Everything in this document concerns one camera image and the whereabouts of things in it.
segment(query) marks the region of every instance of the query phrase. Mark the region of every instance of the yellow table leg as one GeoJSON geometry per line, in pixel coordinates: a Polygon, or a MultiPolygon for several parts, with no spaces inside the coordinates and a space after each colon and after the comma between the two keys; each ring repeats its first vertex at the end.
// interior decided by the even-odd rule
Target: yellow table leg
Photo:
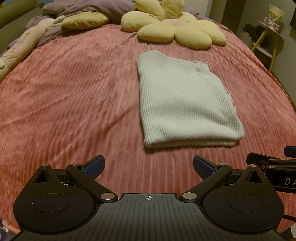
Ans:
{"type": "Polygon", "coordinates": [[[276,47],[277,47],[278,37],[279,37],[279,36],[276,35],[276,40],[275,40],[275,42],[274,42],[274,54],[273,54],[273,56],[272,56],[272,60],[271,60],[271,64],[270,64],[270,68],[269,68],[269,72],[272,71],[272,67],[273,67],[273,65],[274,65],[274,59],[275,59],[275,57],[276,57],[276,47]]]}
{"type": "Polygon", "coordinates": [[[260,38],[257,40],[257,42],[255,43],[254,47],[252,48],[252,52],[255,50],[255,48],[261,44],[261,42],[263,41],[264,37],[267,34],[267,28],[263,31],[263,33],[261,34],[260,38]]]}

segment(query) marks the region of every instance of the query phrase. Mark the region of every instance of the bed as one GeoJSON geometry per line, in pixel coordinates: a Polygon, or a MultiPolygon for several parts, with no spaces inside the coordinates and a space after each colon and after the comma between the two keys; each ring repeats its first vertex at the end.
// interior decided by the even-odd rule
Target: bed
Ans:
{"type": "MultiPolygon", "coordinates": [[[[227,28],[224,47],[193,50],[175,40],[139,41],[118,24],[51,40],[34,49],[0,83],[0,216],[13,227],[13,203],[44,163],[65,168],[104,155],[96,179],[122,193],[176,193],[201,181],[196,154],[245,169],[250,152],[284,158],[296,145],[296,114],[287,93],[248,47],[227,28]],[[209,63],[232,94],[245,137],[232,147],[144,147],[139,113],[137,56],[167,56],[209,63]]],[[[296,216],[295,195],[279,193],[285,214],[296,216]]],[[[282,220],[283,232],[293,223],[282,220]]]]}

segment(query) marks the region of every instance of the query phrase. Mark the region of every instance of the round metal joint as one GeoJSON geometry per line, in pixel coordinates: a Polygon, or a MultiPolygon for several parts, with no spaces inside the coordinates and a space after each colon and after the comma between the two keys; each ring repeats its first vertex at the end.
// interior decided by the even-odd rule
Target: round metal joint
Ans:
{"type": "Polygon", "coordinates": [[[186,192],[186,193],[183,193],[183,194],[182,194],[182,197],[183,197],[184,199],[187,199],[187,200],[193,200],[193,199],[195,199],[197,196],[196,196],[196,194],[193,193],[193,192],[186,192]]]}
{"type": "Polygon", "coordinates": [[[110,192],[105,192],[101,195],[101,198],[104,200],[111,200],[111,199],[115,198],[115,195],[110,192]]]}

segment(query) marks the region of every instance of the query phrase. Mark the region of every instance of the purple blanket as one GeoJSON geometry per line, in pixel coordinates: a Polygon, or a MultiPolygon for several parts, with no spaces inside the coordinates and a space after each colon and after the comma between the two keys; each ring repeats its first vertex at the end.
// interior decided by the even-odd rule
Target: purple blanket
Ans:
{"type": "MultiPolygon", "coordinates": [[[[135,11],[136,5],[134,0],[67,0],[63,2],[48,3],[43,7],[42,16],[32,18],[26,25],[26,29],[37,25],[42,19],[57,18],[61,15],[66,17],[87,11],[98,11],[108,16],[111,21],[120,23],[121,17],[127,12],[135,11]]],[[[184,7],[184,11],[191,13],[197,19],[202,19],[198,12],[191,7],[184,7]]],[[[49,41],[72,34],[81,33],[82,31],[62,28],[61,26],[49,29],[39,40],[35,48],[43,46],[49,41]]],[[[0,57],[11,48],[16,42],[12,41],[7,49],[0,54],[0,57]]]]}

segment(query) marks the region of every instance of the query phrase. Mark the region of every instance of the folded white garment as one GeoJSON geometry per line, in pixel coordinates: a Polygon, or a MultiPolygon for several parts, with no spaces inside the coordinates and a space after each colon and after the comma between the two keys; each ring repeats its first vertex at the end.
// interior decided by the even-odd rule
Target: folded white garment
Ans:
{"type": "Polygon", "coordinates": [[[138,56],[140,107],[149,148],[234,146],[244,137],[231,95],[207,63],[138,56]]]}

